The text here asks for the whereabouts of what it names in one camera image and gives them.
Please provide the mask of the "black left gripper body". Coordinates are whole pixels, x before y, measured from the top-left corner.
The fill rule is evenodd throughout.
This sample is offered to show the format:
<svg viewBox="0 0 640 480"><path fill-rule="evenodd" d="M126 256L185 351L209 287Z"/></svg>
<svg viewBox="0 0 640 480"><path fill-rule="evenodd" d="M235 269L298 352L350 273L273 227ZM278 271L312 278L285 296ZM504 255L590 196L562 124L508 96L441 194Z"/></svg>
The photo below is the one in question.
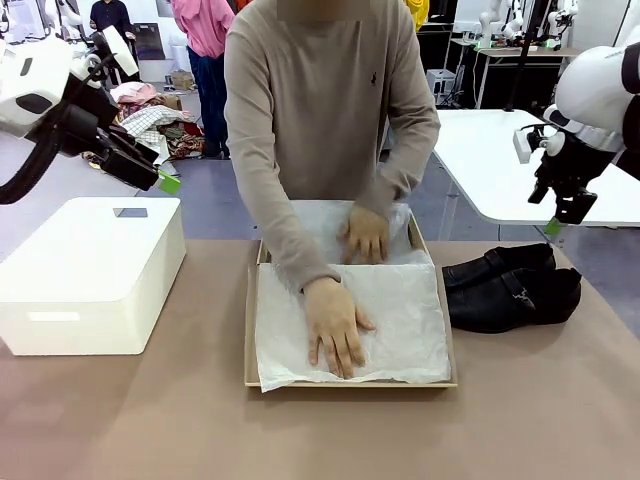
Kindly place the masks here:
<svg viewBox="0 0 640 480"><path fill-rule="evenodd" d="M118 113L113 102L95 103L88 108L65 102L52 112L53 155L68 157L92 152L108 156L118 148L111 126Z"/></svg>

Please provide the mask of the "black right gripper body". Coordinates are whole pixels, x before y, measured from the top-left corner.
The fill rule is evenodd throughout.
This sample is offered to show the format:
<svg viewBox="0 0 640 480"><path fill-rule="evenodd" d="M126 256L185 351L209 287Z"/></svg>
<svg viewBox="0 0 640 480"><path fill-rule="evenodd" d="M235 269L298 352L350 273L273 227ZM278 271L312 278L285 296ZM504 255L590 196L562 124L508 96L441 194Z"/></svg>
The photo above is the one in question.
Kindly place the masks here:
<svg viewBox="0 0 640 480"><path fill-rule="evenodd" d="M539 142L544 150L535 172L534 194L588 193L588 184L614 160L616 151L604 151L582 142L575 135L558 131Z"/></svg>

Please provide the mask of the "black leather loafer shoe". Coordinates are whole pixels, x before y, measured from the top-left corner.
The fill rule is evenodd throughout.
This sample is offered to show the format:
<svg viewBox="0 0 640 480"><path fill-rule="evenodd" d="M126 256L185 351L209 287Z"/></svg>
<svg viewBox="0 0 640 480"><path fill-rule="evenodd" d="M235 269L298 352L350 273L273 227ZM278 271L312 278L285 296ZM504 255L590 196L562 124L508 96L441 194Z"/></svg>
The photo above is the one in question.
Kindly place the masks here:
<svg viewBox="0 0 640 480"><path fill-rule="evenodd" d="M442 269L447 293L479 285L518 269L551 271L556 268L553 248L546 243L495 247L481 257Z"/></svg>
<svg viewBox="0 0 640 480"><path fill-rule="evenodd" d="M527 326L567 322L581 301L575 269L518 269L447 293L451 326L500 334Z"/></svg>

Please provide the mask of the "person's left forearm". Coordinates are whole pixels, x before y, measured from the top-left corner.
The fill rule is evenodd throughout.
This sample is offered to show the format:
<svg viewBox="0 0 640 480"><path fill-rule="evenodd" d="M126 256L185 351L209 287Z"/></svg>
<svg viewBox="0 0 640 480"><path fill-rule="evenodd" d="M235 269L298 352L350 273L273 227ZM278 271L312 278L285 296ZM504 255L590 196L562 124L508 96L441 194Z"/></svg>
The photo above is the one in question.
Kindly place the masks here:
<svg viewBox="0 0 640 480"><path fill-rule="evenodd" d="M420 122L394 127L395 144L375 179L375 212L387 217L391 205L409 195L422 181L438 140L440 123Z"/></svg>

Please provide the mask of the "person's right forearm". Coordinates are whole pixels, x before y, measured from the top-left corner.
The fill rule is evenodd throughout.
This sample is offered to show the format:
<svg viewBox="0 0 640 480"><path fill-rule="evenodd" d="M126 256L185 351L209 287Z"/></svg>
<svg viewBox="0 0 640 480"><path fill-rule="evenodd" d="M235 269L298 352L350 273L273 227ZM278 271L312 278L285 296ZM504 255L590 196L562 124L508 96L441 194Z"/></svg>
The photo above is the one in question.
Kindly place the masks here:
<svg viewBox="0 0 640 480"><path fill-rule="evenodd" d="M294 211L278 172L266 163L234 164L239 192L257 226L274 262L289 284L302 291L323 278L335 281L340 276L328 266L312 236Z"/></svg>

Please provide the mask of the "white plastic storage box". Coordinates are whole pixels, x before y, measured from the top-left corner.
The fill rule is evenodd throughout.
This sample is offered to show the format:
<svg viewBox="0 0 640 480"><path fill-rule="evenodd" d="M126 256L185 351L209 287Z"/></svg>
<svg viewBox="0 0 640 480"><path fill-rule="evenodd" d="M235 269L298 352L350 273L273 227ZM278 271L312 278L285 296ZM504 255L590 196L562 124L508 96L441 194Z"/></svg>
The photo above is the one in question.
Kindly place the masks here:
<svg viewBox="0 0 640 480"><path fill-rule="evenodd" d="M186 255L177 198L67 201L0 263L15 356L139 355Z"/></svg>

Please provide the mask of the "person's left hand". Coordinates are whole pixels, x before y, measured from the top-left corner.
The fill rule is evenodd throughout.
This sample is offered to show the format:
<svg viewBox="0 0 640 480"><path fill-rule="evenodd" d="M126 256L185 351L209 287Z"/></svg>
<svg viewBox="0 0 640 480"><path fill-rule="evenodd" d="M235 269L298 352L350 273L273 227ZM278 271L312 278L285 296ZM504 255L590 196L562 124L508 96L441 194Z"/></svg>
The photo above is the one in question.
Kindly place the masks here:
<svg viewBox="0 0 640 480"><path fill-rule="evenodd" d="M345 264L381 264L388 256L389 221L386 217L354 205L339 232L339 239L344 244Z"/></svg>

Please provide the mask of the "person's right hand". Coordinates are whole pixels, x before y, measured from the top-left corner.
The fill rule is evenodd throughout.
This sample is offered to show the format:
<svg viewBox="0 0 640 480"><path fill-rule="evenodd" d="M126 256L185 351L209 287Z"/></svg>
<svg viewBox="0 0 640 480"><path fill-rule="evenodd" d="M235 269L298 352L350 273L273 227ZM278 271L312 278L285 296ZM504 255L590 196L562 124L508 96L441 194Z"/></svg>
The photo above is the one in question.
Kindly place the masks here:
<svg viewBox="0 0 640 480"><path fill-rule="evenodd" d="M359 331L374 331L375 326L354 303L351 293L333 278L312 281L304 287L303 297L309 362L317 365L323 351L333 375L352 378L354 368L366 363Z"/></svg>

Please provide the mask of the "pile of colourful clothes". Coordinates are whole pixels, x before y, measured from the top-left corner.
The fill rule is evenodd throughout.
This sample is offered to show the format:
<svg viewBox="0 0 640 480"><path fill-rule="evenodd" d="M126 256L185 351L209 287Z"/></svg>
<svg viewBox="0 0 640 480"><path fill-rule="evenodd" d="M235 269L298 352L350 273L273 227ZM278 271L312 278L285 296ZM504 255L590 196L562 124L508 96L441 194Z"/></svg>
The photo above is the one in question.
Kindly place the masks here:
<svg viewBox="0 0 640 480"><path fill-rule="evenodd" d="M109 93L119 108L114 124L136 142L155 151L156 165L203 153L203 130L183 109L178 96L159 93L153 85L142 82L126 82Z"/></svg>

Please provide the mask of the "white table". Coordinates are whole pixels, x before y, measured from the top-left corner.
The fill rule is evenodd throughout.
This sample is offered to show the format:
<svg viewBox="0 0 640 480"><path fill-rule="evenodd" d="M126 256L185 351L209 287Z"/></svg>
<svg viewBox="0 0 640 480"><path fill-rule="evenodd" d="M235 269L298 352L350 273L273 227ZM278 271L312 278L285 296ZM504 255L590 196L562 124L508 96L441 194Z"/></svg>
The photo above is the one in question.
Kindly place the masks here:
<svg viewBox="0 0 640 480"><path fill-rule="evenodd" d="M537 119L526 111L440 110L434 153L453 183L483 219L509 225L546 225L555 213L548 193L539 204L528 198L541 153L519 162L514 132ZM589 183L598 199L582 224L589 227L640 227L640 181L615 166Z"/></svg>

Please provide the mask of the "person in black clothes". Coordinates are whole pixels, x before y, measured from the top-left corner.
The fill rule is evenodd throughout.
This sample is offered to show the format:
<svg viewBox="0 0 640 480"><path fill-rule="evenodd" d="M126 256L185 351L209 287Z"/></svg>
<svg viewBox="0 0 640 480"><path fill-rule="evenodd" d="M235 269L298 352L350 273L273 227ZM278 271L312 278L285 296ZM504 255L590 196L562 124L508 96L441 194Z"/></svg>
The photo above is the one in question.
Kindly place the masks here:
<svg viewBox="0 0 640 480"><path fill-rule="evenodd" d="M137 60L132 50L135 42L133 27L127 7L121 0L97 0L91 7L89 26L96 31L113 26L123 38L134 60Z"/></svg>

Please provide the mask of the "black pole stand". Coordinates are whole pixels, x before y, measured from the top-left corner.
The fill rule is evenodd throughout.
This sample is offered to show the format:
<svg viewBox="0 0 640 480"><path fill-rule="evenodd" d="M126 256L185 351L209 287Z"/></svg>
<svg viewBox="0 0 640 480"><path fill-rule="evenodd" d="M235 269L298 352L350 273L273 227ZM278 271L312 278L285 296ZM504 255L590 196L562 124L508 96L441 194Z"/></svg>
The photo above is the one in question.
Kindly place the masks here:
<svg viewBox="0 0 640 480"><path fill-rule="evenodd" d="M535 30L539 23L538 13L539 13L540 0L533 0L533 7L531 10L531 15L529 18L528 28L526 30L524 44L521 48L521 53L519 56L517 69L514 76L514 82L508 97L508 101L505 104L504 111L512 112L514 110L514 104L517 97L517 92L521 83L523 71L526 64L526 59L530 50L531 43L535 36Z"/></svg>

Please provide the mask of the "wooden table with metal legs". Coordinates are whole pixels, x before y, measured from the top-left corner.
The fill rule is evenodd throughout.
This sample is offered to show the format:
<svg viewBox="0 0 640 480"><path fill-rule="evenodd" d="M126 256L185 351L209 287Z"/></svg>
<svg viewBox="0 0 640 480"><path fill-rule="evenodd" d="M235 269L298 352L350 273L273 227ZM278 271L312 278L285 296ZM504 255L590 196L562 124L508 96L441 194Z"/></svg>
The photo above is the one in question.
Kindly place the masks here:
<svg viewBox="0 0 640 480"><path fill-rule="evenodd" d="M563 69L580 50L531 47L475 51L472 95L475 109L521 109L534 112L552 103Z"/></svg>

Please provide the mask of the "person in pink jacket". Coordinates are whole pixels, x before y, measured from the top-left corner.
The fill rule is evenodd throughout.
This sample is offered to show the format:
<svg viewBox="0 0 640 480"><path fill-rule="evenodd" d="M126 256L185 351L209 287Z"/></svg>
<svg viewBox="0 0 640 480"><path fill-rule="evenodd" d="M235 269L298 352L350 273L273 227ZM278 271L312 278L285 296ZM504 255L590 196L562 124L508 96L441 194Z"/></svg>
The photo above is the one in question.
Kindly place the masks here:
<svg viewBox="0 0 640 480"><path fill-rule="evenodd" d="M227 0L170 0L170 4L178 28L187 37L187 52L204 127L202 154L228 160L224 53L235 14Z"/></svg>

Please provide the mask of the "white computer case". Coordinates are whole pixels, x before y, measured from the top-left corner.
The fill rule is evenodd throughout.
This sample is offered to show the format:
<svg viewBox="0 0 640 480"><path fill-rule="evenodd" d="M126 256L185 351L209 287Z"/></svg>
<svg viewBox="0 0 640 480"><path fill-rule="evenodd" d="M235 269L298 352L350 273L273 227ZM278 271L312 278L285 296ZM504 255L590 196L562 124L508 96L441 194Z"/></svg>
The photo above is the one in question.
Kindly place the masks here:
<svg viewBox="0 0 640 480"><path fill-rule="evenodd" d="M428 69L426 79L436 105L444 105L454 89L456 75L447 69Z"/></svg>

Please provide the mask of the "person in beige sweater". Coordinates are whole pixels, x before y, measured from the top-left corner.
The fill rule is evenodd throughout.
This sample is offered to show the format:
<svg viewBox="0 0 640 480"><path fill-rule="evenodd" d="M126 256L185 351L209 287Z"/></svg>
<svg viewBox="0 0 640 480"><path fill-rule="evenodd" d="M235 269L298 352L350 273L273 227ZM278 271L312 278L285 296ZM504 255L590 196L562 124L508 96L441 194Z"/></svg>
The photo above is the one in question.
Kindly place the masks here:
<svg viewBox="0 0 640 480"><path fill-rule="evenodd" d="M291 205L375 212L393 128L439 122L403 0L253 0L229 30L225 78L233 166L275 168Z"/></svg>

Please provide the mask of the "yellow garment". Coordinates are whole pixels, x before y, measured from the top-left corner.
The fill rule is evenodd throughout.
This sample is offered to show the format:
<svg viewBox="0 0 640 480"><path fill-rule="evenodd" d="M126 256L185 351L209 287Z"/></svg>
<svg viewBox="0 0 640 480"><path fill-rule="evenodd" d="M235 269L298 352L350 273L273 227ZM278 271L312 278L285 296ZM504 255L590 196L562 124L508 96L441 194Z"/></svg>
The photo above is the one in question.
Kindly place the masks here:
<svg viewBox="0 0 640 480"><path fill-rule="evenodd" d="M428 21L430 0L404 0L413 20L414 30L418 32Z"/></svg>

